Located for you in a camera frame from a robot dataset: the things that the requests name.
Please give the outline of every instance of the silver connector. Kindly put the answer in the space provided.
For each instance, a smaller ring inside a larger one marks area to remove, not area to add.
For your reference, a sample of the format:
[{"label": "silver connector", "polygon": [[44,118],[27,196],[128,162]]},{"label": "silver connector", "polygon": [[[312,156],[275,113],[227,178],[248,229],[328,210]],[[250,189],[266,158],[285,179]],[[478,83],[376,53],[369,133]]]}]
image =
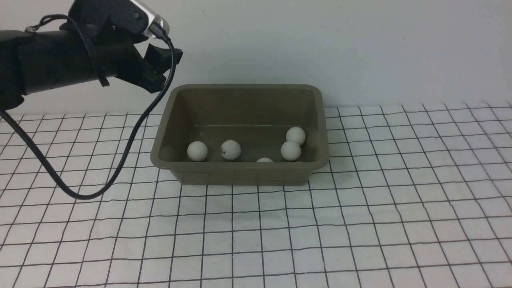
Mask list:
[{"label": "silver connector", "polygon": [[155,11],[151,10],[146,4],[142,3],[140,0],[130,0],[135,6],[139,7],[140,10],[142,10],[149,19],[149,22],[147,24],[146,30],[142,33],[144,36],[149,38],[156,38],[156,36],[153,35],[150,31],[150,26],[153,23],[159,24],[167,34],[169,34],[170,26],[167,21],[162,18],[159,14],[157,14]]}]

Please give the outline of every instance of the white wall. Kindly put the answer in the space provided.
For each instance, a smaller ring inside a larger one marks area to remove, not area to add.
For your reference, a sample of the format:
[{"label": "white wall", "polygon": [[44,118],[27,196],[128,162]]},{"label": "white wall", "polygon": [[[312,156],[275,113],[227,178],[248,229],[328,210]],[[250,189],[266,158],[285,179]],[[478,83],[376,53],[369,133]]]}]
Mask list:
[{"label": "white wall", "polygon": [[[185,52],[173,87],[304,83],[319,87],[327,106],[512,100],[510,0],[145,2]],[[2,0],[0,29],[22,30],[70,4]],[[15,112],[141,111],[152,99],[112,79],[109,88],[31,95]]]}]

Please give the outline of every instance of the brown plastic tub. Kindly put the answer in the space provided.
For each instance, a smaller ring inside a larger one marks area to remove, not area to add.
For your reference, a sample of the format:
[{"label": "brown plastic tub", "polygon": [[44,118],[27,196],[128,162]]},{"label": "brown plastic tub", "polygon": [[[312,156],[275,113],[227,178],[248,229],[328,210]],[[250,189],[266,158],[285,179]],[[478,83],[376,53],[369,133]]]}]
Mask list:
[{"label": "brown plastic tub", "polygon": [[[281,145],[289,128],[299,126],[307,139],[298,161],[287,162]],[[226,140],[242,154],[225,160]],[[193,162],[187,147],[202,141],[203,162]],[[256,163],[268,157],[274,163]],[[182,184],[304,185],[329,161],[329,145],[320,91],[308,85],[184,85],[174,89],[151,152],[153,165],[167,169]]]}]

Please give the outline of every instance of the white ball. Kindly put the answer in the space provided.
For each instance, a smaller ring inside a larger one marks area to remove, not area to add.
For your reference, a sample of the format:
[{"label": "white ball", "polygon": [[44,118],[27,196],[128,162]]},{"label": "white ball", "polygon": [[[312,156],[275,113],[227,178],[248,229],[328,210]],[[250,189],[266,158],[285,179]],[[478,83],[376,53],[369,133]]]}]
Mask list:
[{"label": "white ball", "polygon": [[299,145],[302,145],[306,142],[306,132],[300,127],[292,127],[286,133],[286,141],[295,141]]},{"label": "white ball", "polygon": [[301,156],[301,146],[295,141],[286,141],[281,146],[281,155],[288,161],[295,161]]},{"label": "white ball", "polygon": [[221,154],[222,157],[228,160],[235,160],[240,156],[242,149],[240,148],[240,144],[238,144],[234,140],[228,140],[224,142],[221,146]]},{"label": "white ball", "polygon": [[256,161],[256,162],[262,162],[262,163],[270,163],[270,162],[273,162],[272,159],[270,158],[261,158],[260,160]]},{"label": "white ball", "polygon": [[192,161],[201,162],[208,155],[208,148],[201,141],[192,142],[187,149],[187,155]]}]

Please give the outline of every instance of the grid paper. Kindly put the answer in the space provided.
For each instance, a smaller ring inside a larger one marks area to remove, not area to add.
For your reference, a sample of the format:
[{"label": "grid paper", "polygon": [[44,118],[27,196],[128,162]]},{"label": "grid paper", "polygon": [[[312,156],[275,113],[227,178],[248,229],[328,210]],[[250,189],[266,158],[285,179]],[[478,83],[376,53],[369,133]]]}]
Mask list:
[{"label": "grid paper", "polygon": [[[75,201],[0,121],[0,287],[512,286],[509,104],[326,108],[329,164],[303,187],[181,186],[150,162]],[[80,193],[139,115],[16,120]]]}]

